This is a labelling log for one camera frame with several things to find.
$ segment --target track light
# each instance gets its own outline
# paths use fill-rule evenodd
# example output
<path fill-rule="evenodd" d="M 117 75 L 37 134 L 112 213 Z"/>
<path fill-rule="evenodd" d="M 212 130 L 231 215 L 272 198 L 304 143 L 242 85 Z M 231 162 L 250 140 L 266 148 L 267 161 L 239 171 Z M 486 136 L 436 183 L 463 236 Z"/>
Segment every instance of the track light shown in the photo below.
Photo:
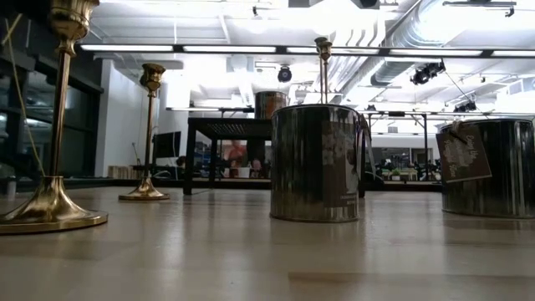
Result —
<path fill-rule="evenodd" d="M 456 106 L 453 112 L 454 113 L 466 113 L 466 112 L 475 111 L 475 110 L 477 110 L 476 102 L 472 100 L 468 100 L 467 103 Z"/>
<path fill-rule="evenodd" d="M 280 71 L 278 71 L 277 79 L 280 83 L 287 83 L 292 80 L 292 71 L 290 71 L 290 67 L 282 66 Z"/>
<path fill-rule="evenodd" d="M 438 74 L 446 71 L 444 61 L 439 63 L 429 63 L 424 68 L 417 69 L 415 74 L 410 78 L 410 82 L 418 84 L 426 84 L 430 79 L 435 78 Z"/>

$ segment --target candlestick base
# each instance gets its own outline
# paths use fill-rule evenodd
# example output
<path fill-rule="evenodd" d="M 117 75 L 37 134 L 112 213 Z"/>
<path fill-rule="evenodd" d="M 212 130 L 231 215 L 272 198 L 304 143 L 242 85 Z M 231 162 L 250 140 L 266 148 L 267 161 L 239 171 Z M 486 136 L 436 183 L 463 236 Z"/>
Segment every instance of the candlestick base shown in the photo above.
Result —
<path fill-rule="evenodd" d="M 120 195 L 119 199 L 125 201 L 160 201 L 169 200 L 169 194 L 157 191 L 152 185 L 150 177 L 144 176 L 137 188 L 129 194 Z"/>
<path fill-rule="evenodd" d="M 32 198 L 0 216 L 0 234 L 74 230 L 108 221 L 108 213 L 85 210 L 67 196 L 62 176 L 45 176 Z"/>

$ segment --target brass candlestick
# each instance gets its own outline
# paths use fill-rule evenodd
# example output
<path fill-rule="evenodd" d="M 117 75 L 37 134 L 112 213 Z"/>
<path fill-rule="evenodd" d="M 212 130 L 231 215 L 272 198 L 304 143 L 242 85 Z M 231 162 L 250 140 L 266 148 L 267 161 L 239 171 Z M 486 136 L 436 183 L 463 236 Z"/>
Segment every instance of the brass candlestick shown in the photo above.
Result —
<path fill-rule="evenodd" d="M 149 118 L 147 119 L 147 136 L 145 140 L 145 169 L 141 183 L 131 193 L 120 195 L 120 200 L 127 201 L 159 201 L 168 200 L 169 195 L 157 191 L 150 180 L 150 138 L 152 131 L 152 103 L 156 97 L 156 91 L 161 85 L 161 75 L 166 71 L 159 64 L 143 64 L 143 76 L 140 83 L 149 90 Z"/>
<path fill-rule="evenodd" d="M 325 93 L 325 104 L 327 104 L 327 102 L 329 101 L 329 77 L 327 75 L 327 68 L 329 66 L 329 58 L 331 57 L 331 47 L 333 46 L 333 44 L 330 43 L 325 37 L 316 38 L 314 42 L 316 43 L 316 50 L 318 50 L 319 54 L 319 81 L 321 89 L 321 102 L 324 102 L 323 99 Z"/>
<path fill-rule="evenodd" d="M 0 234 L 70 230 L 108 221 L 108 213 L 85 210 L 74 204 L 58 173 L 70 58 L 75 56 L 74 43 L 89 31 L 89 17 L 98 5 L 98 0 L 52 0 L 48 20 L 60 44 L 56 49 L 59 67 L 54 95 L 50 176 L 41 179 L 29 201 L 0 216 Z"/>

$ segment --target computer screen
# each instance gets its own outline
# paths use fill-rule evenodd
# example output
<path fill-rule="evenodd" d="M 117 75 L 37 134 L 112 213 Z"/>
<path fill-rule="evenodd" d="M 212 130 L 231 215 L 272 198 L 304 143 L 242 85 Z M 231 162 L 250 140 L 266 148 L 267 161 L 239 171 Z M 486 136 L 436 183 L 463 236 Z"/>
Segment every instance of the computer screen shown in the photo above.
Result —
<path fill-rule="evenodd" d="M 154 136 L 155 158 L 177 157 L 181 148 L 181 132 L 164 133 Z"/>

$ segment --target floor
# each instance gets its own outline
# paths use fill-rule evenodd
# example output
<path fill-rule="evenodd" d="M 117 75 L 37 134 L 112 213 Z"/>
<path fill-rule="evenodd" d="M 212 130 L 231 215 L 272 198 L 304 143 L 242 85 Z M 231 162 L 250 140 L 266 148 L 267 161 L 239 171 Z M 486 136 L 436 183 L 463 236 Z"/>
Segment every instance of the floor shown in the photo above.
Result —
<path fill-rule="evenodd" d="M 0 237 L 0 299 L 535 300 L 535 222 L 446 214 L 437 193 L 370 192 L 360 221 L 310 224 L 270 219 L 269 191 L 128 190 L 69 191 L 103 226 Z"/>

